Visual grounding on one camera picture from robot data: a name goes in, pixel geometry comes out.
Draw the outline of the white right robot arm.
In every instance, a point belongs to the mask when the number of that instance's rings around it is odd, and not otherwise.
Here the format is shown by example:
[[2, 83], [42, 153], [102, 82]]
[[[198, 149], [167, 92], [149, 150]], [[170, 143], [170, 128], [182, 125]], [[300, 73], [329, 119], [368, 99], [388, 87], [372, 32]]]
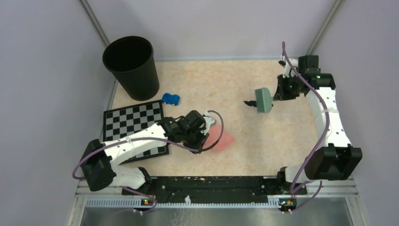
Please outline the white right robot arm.
[[304, 94], [313, 114], [318, 141], [311, 157], [303, 164], [283, 167], [276, 188], [282, 194], [297, 190], [305, 182], [318, 180], [347, 180], [363, 157], [362, 150], [354, 147], [341, 122], [336, 104], [336, 84], [333, 75], [322, 73], [319, 57], [301, 56], [279, 64], [284, 72], [278, 76], [278, 86], [273, 97], [276, 101], [294, 100]]

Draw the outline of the green hand brush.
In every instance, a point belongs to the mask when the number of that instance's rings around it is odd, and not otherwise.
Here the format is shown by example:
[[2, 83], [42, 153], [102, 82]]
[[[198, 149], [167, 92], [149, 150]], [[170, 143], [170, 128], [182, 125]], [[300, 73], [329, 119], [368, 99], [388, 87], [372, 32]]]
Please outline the green hand brush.
[[273, 98], [268, 88], [255, 90], [256, 108], [258, 113], [269, 113], [273, 107]]

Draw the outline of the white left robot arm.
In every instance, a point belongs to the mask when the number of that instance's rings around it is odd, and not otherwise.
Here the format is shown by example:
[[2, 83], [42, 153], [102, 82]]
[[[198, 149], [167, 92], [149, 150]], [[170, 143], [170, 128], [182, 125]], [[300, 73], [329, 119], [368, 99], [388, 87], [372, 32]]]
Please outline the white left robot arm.
[[123, 138], [103, 143], [94, 139], [88, 143], [72, 175], [75, 176], [77, 169], [81, 169], [83, 180], [92, 192], [114, 185], [146, 194], [150, 191], [152, 181], [146, 169], [129, 168], [123, 166], [123, 162], [168, 144], [191, 153], [205, 151], [203, 145], [209, 137], [209, 130], [216, 125], [216, 120], [209, 113], [200, 114], [192, 110], [176, 119], [164, 117], [148, 128]]

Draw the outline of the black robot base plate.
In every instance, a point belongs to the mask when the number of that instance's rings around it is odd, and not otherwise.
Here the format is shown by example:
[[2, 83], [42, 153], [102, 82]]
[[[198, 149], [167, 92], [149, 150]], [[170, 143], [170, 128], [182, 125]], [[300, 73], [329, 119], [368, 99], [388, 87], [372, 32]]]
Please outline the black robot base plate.
[[218, 176], [156, 177], [137, 191], [154, 197], [160, 204], [266, 203], [272, 195], [290, 196], [290, 183], [282, 177]]

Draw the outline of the long black paper scrap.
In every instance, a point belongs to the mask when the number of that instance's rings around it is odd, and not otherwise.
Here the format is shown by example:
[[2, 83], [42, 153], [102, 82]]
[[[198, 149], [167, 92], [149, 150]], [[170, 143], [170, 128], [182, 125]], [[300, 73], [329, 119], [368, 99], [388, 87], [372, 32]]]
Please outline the long black paper scrap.
[[244, 103], [245, 103], [247, 106], [257, 107], [257, 102], [254, 101], [254, 100], [251, 100], [251, 101], [244, 101]]

